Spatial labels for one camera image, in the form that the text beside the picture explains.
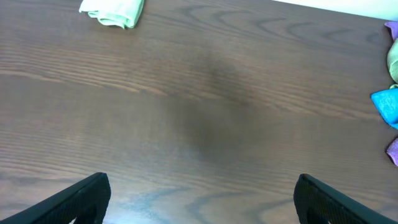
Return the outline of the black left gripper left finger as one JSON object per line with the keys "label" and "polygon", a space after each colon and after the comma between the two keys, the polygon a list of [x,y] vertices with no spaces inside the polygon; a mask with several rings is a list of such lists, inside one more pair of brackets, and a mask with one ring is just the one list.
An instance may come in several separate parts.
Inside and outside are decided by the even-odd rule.
{"label": "black left gripper left finger", "polygon": [[97,172],[1,224],[102,224],[110,198],[108,176]]}

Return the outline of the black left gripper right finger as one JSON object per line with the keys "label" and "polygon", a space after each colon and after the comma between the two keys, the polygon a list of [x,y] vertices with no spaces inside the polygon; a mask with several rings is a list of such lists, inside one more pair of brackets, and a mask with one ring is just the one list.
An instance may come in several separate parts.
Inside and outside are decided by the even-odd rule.
{"label": "black left gripper right finger", "polygon": [[294,188],[301,224],[397,224],[308,174]]}

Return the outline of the light green cloth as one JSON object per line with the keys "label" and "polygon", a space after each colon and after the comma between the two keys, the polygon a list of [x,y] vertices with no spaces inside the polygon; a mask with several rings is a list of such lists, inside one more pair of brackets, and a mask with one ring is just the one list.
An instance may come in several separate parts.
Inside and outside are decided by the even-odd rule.
{"label": "light green cloth", "polygon": [[136,26],[145,0],[82,0],[79,12],[86,12],[104,26],[132,29]]}

